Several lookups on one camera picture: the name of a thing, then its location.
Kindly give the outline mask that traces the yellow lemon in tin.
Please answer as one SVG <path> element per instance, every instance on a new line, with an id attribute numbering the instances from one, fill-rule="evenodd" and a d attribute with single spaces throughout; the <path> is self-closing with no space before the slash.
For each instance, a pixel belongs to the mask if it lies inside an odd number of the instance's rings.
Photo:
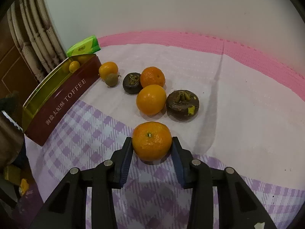
<path id="1" fill-rule="evenodd" d="M 79 68 L 80 68 L 80 63 L 76 60 L 72 61 L 70 64 L 69 64 L 69 71 L 70 73 L 74 73 L 75 71 L 77 71 Z"/>

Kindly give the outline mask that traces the red gold toffee tin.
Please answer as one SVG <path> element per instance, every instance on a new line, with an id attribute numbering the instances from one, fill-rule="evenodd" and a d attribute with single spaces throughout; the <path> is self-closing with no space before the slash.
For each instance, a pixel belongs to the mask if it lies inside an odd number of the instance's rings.
<path id="1" fill-rule="evenodd" d="M 70 73 L 74 60 L 81 65 Z M 99 79 L 100 66 L 96 54 L 85 54 L 66 58 L 52 70 L 23 104 L 24 134 L 43 146 L 68 110 Z"/>

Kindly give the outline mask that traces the dark mangosteen with yellow spot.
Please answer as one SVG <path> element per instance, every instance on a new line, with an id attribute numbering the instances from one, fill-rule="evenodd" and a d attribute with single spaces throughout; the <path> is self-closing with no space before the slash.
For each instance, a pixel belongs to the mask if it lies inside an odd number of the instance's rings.
<path id="1" fill-rule="evenodd" d="M 200 101 L 189 90 L 175 90 L 168 95 L 165 105 L 169 115 L 178 120 L 189 120 L 198 113 Z"/>

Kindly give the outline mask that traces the yellow toy on floor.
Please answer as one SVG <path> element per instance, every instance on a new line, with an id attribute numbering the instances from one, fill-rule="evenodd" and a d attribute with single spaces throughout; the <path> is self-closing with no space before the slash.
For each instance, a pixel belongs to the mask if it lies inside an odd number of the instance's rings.
<path id="1" fill-rule="evenodd" d="M 27 182 L 27 179 L 23 178 L 21 179 L 21 183 L 19 186 L 19 194 L 20 196 L 23 196 L 29 189 L 29 184 Z"/>

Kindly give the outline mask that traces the purple plaid tablecloth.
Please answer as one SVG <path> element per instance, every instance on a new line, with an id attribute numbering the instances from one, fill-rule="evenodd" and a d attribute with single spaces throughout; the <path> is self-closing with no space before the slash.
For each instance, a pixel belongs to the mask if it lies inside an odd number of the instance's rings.
<path id="1" fill-rule="evenodd" d="M 165 124 L 173 136 L 212 168 L 233 167 L 264 205 L 278 228 L 286 228 L 304 203 L 304 101 L 246 59 L 156 44 L 104 47 L 105 63 L 122 76 L 155 66 L 167 93 L 190 90 L 200 101 L 196 116 L 179 121 L 162 111 L 146 116 L 136 97 L 118 85 L 94 85 L 62 118 L 44 146 L 26 139 L 26 153 L 45 200 L 72 168 L 90 169 L 109 159 L 144 122 Z"/>

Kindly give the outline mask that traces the green tissue pack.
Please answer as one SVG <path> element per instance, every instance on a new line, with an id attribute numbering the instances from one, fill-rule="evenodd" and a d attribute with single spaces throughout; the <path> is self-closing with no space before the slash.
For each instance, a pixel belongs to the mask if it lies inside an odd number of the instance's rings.
<path id="1" fill-rule="evenodd" d="M 71 46 L 67 51 L 67 56 L 94 54 L 100 50 L 101 48 L 97 37 L 92 35 Z"/>

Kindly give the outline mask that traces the dimpled orange mandarin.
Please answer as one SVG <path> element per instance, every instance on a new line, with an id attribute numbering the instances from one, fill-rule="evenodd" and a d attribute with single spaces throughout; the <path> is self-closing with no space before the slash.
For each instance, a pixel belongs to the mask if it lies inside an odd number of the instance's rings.
<path id="1" fill-rule="evenodd" d="M 165 85 L 165 75 L 157 67 L 147 67 L 141 73 L 140 82 L 143 88 L 153 84 L 163 87 Z"/>

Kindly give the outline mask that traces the dark brown mangosteen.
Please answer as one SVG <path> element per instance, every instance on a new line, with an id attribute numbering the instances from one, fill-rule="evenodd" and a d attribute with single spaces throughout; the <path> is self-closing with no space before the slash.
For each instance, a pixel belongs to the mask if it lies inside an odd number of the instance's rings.
<path id="1" fill-rule="evenodd" d="M 142 89 L 141 74 L 137 72 L 131 72 L 127 74 L 123 80 L 123 89 L 130 95 L 138 94 Z"/>

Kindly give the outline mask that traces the small orange citrus fruit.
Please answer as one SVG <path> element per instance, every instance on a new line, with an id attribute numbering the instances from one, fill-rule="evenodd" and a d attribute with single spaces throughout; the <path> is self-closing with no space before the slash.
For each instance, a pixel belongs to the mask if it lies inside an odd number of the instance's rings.
<path id="1" fill-rule="evenodd" d="M 102 80 L 105 80 L 107 76 L 112 73 L 118 73 L 118 66 L 112 61 L 108 61 L 99 67 L 99 75 Z"/>

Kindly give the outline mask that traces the smooth orange citrus fruit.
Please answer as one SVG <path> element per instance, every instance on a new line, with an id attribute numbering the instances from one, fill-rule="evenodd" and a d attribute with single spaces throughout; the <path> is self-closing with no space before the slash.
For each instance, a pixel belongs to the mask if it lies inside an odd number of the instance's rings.
<path id="1" fill-rule="evenodd" d="M 153 84 L 143 88 L 136 97 L 137 108 L 145 115 L 158 114 L 166 103 L 166 91 L 163 87 Z"/>

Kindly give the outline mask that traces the small brown-green kiwi fruit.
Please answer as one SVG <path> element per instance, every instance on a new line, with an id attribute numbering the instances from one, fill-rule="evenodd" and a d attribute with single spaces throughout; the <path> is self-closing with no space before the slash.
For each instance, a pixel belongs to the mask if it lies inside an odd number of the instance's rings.
<path id="1" fill-rule="evenodd" d="M 107 86 L 109 87 L 114 87 L 118 84 L 119 82 L 119 78 L 120 78 L 120 75 L 117 74 L 117 73 L 111 73 L 109 74 L 106 79 L 105 79 L 105 83 Z"/>

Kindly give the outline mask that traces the mandarin with green stem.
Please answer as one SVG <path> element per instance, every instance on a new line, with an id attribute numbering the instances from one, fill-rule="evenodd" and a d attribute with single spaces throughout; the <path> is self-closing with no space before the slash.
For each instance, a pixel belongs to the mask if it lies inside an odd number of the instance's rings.
<path id="1" fill-rule="evenodd" d="M 166 156 L 172 145 L 168 127 L 159 122 L 139 124 L 132 134 L 132 146 L 143 161 L 153 162 Z"/>

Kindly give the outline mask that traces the beige patterned curtain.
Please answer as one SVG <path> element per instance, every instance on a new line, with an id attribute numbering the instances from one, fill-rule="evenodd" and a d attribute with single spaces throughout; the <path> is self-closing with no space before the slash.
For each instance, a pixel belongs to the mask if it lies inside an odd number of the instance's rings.
<path id="1" fill-rule="evenodd" d="M 44 0 L 15 0 L 7 13 L 12 39 L 38 82 L 66 54 L 54 31 Z"/>

